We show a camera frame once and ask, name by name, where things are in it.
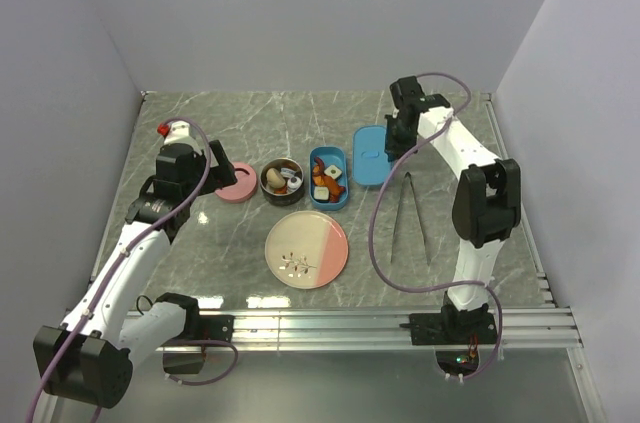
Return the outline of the blue lunch box lid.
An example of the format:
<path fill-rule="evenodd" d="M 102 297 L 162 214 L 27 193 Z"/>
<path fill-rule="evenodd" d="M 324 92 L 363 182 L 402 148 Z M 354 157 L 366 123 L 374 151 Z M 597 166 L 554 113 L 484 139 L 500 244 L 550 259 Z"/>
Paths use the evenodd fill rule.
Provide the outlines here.
<path fill-rule="evenodd" d="M 360 127 L 353 135 L 352 176 L 365 187 L 381 186 L 392 163 L 385 152 L 386 128 L 381 125 Z"/>

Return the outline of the white round rice cake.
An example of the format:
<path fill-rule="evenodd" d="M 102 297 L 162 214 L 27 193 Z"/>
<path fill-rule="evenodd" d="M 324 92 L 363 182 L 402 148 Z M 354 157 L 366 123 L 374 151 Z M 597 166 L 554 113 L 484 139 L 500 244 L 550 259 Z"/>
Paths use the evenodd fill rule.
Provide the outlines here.
<path fill-rule="evenodd" d="M 291 178 L 295 176 L 295 171 L 289 168 L 282 168 L 280 170 L 281 174 L 285 177 Z"/>

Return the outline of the beige round bun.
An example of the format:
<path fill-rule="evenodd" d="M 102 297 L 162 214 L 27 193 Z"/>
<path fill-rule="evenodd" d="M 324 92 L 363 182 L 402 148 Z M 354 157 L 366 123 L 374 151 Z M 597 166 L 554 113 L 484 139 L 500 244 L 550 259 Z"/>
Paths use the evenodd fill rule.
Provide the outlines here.
<path fill-rule="evenodd" d="M 283 178 L 282 174 L 278 169 L 274 167 L 267 170 L 266 181 L 273 190 L 279 190 L 286 185 L 286 181 Z"/>

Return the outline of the sushi roll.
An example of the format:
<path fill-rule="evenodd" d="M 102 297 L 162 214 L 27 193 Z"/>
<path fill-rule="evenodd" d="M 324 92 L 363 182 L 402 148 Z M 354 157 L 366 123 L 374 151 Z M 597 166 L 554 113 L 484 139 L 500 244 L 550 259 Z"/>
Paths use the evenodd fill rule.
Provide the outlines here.
<path fill-rule="evenodd" d="M 342 176 L 343 171 L 336 165 L 330 165 L 325 168 L 324 174 L 334 180 L 338 180 Z"/>
<path fill-rule="evenodd" d="M 328 202 L 331 198 L 331 193 L 327 187 L 315 186 L 313 190 L 313 198 L 319 202 Z"/>

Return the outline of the pink round lid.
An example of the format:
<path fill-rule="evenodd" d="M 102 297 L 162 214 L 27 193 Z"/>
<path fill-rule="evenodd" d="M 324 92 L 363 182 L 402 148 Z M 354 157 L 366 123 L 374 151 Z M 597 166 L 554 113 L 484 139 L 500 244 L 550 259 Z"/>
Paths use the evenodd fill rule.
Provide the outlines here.
<path fill-rule="evenodd" d="M 256 171 L 246 163 L 234 162 L 236 183 L 222 189 L 218 189 L 214 194 L 227 203 L 243 203 L 249 200 L 257 191 L 258 176 Z"/>

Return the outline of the steel serving tongs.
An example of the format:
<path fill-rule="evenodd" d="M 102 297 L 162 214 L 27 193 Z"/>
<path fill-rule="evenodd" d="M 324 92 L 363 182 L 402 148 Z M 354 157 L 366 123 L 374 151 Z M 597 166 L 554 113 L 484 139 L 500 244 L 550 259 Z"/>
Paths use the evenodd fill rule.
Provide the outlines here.
<path fill-rule="evenodd" d="M 412 227 L 412 232 L 420 237 L 423 247 L 422 252 L 424 253 L 426 264 L 429 265 L 431 263 L 431 257 L 426 227 L 422 217 L 413 176 L 409 171 L 407 171 L 404 173 L 400 184 L 392 232 L 391 262 L 396 260 L 395 253 L 396 249 L 399 247 L 400 235 L 403 233 L 404 228 L 409 227 Z"/>

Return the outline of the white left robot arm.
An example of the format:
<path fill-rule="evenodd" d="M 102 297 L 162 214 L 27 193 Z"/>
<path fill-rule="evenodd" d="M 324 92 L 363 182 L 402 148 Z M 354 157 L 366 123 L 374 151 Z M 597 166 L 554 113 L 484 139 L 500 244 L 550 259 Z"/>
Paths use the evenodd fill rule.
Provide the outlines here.
<path fill-rule="evenodd" d="M 92 286 L 58 326 L 44 326 L 34 338 L 41 391 L 112 408 L 134 369 L 157 348 L 201 346 L 212 338 L 198 301 L 186 295 L 165 293 L 137 320 L 126 318 L 189 219 L 193 200 L 235 182 L 219 141 L 202 151 L 186 142 L 165 142 L 154 175 L 131 204 L 118 243 Z"/>

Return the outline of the dark red octopus sausage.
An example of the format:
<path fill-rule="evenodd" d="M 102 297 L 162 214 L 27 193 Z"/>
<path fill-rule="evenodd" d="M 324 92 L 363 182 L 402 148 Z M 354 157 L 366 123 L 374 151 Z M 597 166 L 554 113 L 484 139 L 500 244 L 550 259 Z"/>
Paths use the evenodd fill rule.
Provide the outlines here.
<path fill-rule="evenodd" d="M 315 157 L 314 158 L 314 162 L 315 162 L 316 166 L 319 168 L 319 170 L 321 172 L 323 172 L 324 169 L 325 169 L 325 164 L 324 164 L 323 160 L 321 158 L 319 158 L 319 157 Z"/>

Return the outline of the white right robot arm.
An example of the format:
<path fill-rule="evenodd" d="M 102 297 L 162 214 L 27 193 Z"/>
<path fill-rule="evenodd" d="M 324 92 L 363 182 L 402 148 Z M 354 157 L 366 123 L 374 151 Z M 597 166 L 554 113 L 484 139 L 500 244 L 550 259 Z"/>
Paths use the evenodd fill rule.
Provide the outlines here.
<path fill-rule="evenodd" d="M 440 327 L 448 340 L 460 343 L 495 327 L 487 286 L 504 242 L 521 221 L 520 166 L 488 150 L 459 120 L 462 109 L 440 94 L 425 94 L 416 76 L 396 80 L 390 94 L 395 113 L 385 117 L 385 152 L 392 170 L 429 143 L 457 179 L 451 217 L 459 253 Z"/>

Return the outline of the orange fried shrimp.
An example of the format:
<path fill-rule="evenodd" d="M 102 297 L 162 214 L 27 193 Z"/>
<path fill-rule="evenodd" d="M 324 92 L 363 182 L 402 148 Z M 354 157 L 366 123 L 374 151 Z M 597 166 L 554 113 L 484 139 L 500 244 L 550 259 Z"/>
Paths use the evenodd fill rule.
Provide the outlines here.
<path fill-rule="evenodd" d="M 312 169 L 312 180 L 315 186 L 325 187 L 324 171 L 319 165 L 315 165 Z"/>

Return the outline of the red chicken drumstick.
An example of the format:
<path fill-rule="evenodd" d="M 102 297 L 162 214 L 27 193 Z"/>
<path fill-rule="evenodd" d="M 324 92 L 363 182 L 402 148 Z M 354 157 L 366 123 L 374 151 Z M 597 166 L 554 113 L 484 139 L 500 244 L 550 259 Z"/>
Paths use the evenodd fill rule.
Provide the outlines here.
<path fill-rule="evenodd" d="M 325 181 L 325 185 L 329 189 L 331 197 L 334 199 L 338 199 L 346 191 L 346 188 L 339 185 L 333 178 L 328 178 Z"/>

